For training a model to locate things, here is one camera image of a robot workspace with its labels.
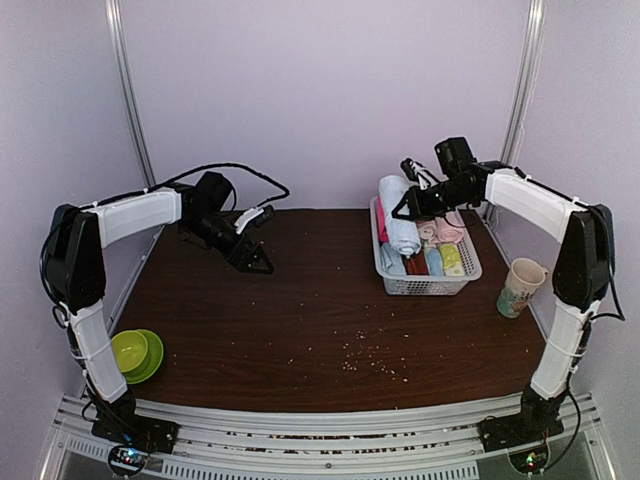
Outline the magenta pink towel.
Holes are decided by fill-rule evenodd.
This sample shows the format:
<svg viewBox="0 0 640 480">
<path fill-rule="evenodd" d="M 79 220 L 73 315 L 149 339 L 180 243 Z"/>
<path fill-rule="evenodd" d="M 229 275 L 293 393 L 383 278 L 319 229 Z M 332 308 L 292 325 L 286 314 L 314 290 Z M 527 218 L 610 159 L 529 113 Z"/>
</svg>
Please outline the magenta pink towel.
<svg viewBox="0 0 640 480">
<path fill-rule="evenodd" d="M 388 236 L 386 223 L 385 223 L 385 214 L 384 214 L 384 209 L 382 207 L 379 197 L 376 198 L 375 211 L 376 211 L 376 221 L 377 221 L 377 231 L 378 231 L 379 241 L 381 243 L 388 243 L 389 236 Z"/>
</svg>

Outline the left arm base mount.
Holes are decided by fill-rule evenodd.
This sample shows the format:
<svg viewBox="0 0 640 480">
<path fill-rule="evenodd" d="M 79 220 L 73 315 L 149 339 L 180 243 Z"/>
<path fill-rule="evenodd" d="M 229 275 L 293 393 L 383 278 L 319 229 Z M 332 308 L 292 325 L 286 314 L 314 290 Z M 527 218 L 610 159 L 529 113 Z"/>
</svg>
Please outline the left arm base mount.
<svg viewBox="0 0 640 480">
<path fill-rule="evenodd" d="M 179 425 L 168 420 L 134 414 L 122 419 L 114 413 L 98 412 L 93 423 L 93 436 L 133 447 L 147 453 L 173 452 Z"/>
</svg>

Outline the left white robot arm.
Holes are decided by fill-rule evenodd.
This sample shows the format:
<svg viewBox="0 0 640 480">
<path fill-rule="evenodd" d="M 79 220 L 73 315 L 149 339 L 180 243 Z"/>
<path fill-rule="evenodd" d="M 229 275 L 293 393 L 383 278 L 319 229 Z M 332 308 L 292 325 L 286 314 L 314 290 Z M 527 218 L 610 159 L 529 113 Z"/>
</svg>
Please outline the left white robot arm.
<svg viewBox="0 0 640 480">
<path fill-rule="evenodd" d="M 123 397 L 128 385 L 117 364 L 103 316 L 109 245 L 155 227 L 177 224 L 223 254 L 240 272 L 270 274 L 274 268 L 262 247 L 246 234 L 269 221 L 270 205 L 250 208 L 235 221 L 211 210 L 209 192 L 181 185 L 85 208 L 58 206 L 41 252 L 43 284 L 75 337 L 89 387 L 108 404 Z"/>
</svg>

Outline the white plastic basket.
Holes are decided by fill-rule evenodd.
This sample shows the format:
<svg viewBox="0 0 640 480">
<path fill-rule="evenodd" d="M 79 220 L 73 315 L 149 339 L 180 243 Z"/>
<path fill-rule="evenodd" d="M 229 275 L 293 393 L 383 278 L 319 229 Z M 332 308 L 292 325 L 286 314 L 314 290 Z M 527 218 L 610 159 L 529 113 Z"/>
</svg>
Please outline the white plastic basket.
<svg viewBox="0 0 640 480">
<path fill-rule="evenodd" d="M 462 260 L 463 276 L 431 276 L 431 275 L 393 275 L 384 266 L 381 243 L 378 237 L 376 213 L 377 198 L 370 200 L 370 223 L 373 246 L 374 266 L 382 278 L 384 290 L 388 295 L 426 295 L 453 296 L 458 294 L 469 282 L 477 281 L 482 276 L 482 266 L 471 236 L 464 233 L 458 250 Z"/>
</svg>

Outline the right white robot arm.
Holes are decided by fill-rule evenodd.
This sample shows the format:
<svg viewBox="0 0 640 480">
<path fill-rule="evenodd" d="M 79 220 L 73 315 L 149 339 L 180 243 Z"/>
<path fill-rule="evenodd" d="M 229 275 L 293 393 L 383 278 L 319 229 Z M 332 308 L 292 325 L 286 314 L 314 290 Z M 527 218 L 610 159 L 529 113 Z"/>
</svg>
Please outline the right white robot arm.
<svg viewBox="0 0 640 480">
<path fill-rule="evenodd" d="M 545 401 L 561 395 L 578 358 L 585 324 L 595 317 L 615 270 L 613 216 L 603 204 L 540 184 L 518 168 L 497 161 L 471 162 L 431 183 L 411 159 L 401 163 L 411 186 L 392 211 L 401 220 L 432 220 L 460 205 L 486 201 L 541 228 L 560 245 L 553 269 L 555 314 L 551 333 L 529 387 Z"/>
</svg>

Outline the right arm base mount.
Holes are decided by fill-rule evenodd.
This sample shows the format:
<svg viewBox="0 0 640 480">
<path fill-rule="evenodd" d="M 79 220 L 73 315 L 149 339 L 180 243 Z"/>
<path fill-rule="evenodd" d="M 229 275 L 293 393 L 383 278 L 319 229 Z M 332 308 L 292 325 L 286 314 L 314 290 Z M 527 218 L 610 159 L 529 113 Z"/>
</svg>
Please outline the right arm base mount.
<svg viewBox="0 0 640 480">
<path fill-rule="evenodd" d="M 488 416 L 477 424 L 477 429 L 486 453 L 539 444 L 564 432 L 563 423 L 555 414 L 534 419 L 526 411 L 501 417 Z"/>
</svg>

